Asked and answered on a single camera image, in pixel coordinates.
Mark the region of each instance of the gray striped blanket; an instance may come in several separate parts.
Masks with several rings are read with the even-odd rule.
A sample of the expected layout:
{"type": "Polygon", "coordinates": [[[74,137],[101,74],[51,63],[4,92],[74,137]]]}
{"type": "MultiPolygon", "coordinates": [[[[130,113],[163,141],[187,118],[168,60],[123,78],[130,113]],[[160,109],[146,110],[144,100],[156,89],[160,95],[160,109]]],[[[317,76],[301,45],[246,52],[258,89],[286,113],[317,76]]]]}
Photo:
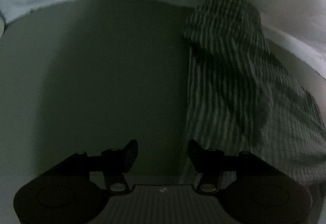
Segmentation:
{"type": "MultiPolygon", "coordinates": [[[[247,0],[207,0],[188,19],[188,110],[179,183],[198,182],[187,142],[251,151],[301,184],[326,179],[326,129],[316,101],[269,51],[247,0]]],[[[235,180],[226,175],[222,187],[235,180]]]]}

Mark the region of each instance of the striped towel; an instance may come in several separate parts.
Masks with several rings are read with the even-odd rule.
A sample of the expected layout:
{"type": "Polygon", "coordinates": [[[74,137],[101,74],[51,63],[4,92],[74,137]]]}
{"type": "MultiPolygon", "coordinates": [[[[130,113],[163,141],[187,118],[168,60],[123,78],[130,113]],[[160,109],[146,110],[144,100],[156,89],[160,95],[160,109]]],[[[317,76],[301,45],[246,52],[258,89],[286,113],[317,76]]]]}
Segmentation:
{"type": "MultiPolygon", "coordinates": [[[[326,179],[326,129],[316,101],[269,51],[247,0],[207,0],[188,19],[190,48],[179,183],[198,183],[187,142],[250,151],[301,184],[326,179]]],[[[235,180],[224,177],[222,187],[235,180]]]]}

